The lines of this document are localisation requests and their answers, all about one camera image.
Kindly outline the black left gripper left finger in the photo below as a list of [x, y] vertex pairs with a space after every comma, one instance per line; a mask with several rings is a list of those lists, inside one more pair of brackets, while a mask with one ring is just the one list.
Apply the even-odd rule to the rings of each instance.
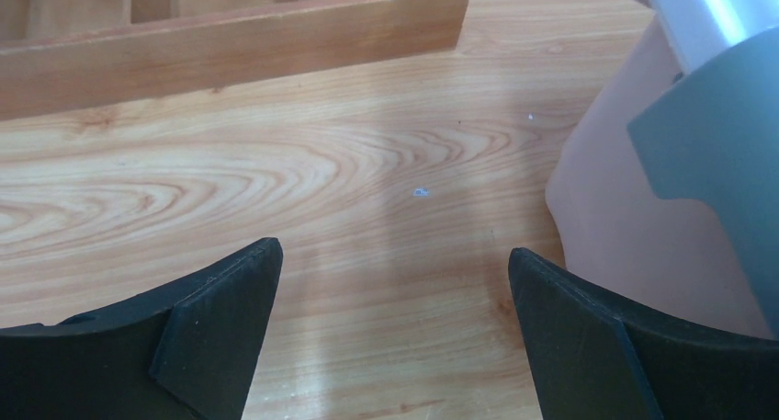
[[264, 238], [55, 324], [1, 332], [4, 419], [239, 419], [283, 262]]

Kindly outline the white plastic lid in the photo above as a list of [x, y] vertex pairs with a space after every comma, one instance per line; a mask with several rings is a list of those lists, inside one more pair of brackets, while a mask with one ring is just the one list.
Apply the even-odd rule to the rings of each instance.
[[778, 0], [636, 0], [651, 8], [684, 72], [778, 26]]

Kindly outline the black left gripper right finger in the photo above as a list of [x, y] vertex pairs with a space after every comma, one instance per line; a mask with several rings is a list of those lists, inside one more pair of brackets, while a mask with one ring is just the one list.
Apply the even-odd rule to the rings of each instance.
[[775, 419], [778, 344], [695, 324], [526, 248], [508, 277], [546, 419]]

